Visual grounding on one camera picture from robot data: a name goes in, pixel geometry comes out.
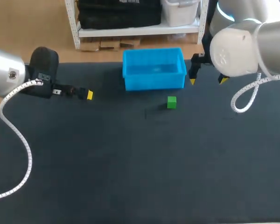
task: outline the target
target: green cube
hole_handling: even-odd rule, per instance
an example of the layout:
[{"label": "green cube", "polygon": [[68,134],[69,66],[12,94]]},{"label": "green cube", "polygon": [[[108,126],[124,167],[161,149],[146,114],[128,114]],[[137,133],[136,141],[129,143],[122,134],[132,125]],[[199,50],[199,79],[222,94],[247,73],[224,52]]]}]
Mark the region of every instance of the green cube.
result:
[{"label": "green cube", "polygon": [[167,108],[176,109],[176,97],[168,97]]}]

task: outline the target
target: metal shelf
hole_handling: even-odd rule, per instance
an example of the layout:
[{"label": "metal shelf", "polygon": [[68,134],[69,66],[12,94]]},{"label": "metal shelf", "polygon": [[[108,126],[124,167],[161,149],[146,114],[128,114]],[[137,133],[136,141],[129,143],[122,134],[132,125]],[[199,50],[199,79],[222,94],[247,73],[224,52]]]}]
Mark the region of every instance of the metal shelf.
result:
[{"label": "metal shelf", "polygon": [[98,37],[98,36],[138,36],[138,35],[161,35],[161,34],[185,34],[198,33],[199,18],[191,25],[181,27],[168,26],[165,19],[162,23],[156,26],[139,27],[139,28],[125,28],[125,29],[79,29],[79,37]]},{"label": "metal shelf", "polygon": [[80,37],[104,37],[104,36],[137,36],[137,35],[163,35],[163,34],[184,34],[198,33],[198,42],[201,44],[205,30],[206,16],[209,0],[202,0],[200,18],[196,18],[191,25],[181,27],[170,27],[165,19],[160,25],[140,28],[125,29],[81,29],[80,23],[75,20],[75,0],[65,0],[69,17],[70,27],[75,42],[76,49],[80,49]]}]

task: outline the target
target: black bag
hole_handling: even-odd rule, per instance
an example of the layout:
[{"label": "black bag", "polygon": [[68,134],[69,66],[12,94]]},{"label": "black bag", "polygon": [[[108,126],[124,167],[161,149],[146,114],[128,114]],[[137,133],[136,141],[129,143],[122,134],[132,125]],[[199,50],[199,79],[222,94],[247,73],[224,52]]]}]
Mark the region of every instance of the black bag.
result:
[{"label": "black bag", "polygon": [[120,29],[147,27],[161,23],[161,7],[154,10],[80,10],[78,17],[82,29]]},{"label": "black bag", "polygon": [[112,10],[128,11],[141,9],[156,9],[161,7],[160,0],[79,0],[79,10]]}]

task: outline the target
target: blue container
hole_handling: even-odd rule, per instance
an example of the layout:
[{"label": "blue container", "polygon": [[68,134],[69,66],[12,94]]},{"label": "blue container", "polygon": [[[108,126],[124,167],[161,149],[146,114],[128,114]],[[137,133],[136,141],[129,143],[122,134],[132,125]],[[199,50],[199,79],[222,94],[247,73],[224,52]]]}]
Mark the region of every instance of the blue container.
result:
[{"label": "blue container", "polygon": [[186,75],[180,48],[126,50],[123,54],[127,91],[180,89]]}]

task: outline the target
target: black table surface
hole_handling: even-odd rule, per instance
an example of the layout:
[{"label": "black table surface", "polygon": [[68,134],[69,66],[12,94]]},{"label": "black table surface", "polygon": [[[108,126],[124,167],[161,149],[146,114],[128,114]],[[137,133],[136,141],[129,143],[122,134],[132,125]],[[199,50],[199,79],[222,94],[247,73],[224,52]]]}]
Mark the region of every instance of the black table surface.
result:
[{"label": "black table surface", "polygon": [[[0,224],[280,222],[280,82],[260,86],[237,115],[230,100],[256,75],[219,85],[204,66],[195,86],[125,92],[121,67],[60,65],[58,79],[92,89],[92,101],[8,103],[34,160],[26,185],[0,200]],[[164,108],[167,96],[177,109]],[[25,148],[0,120],[0,193],[26,169]]]}]

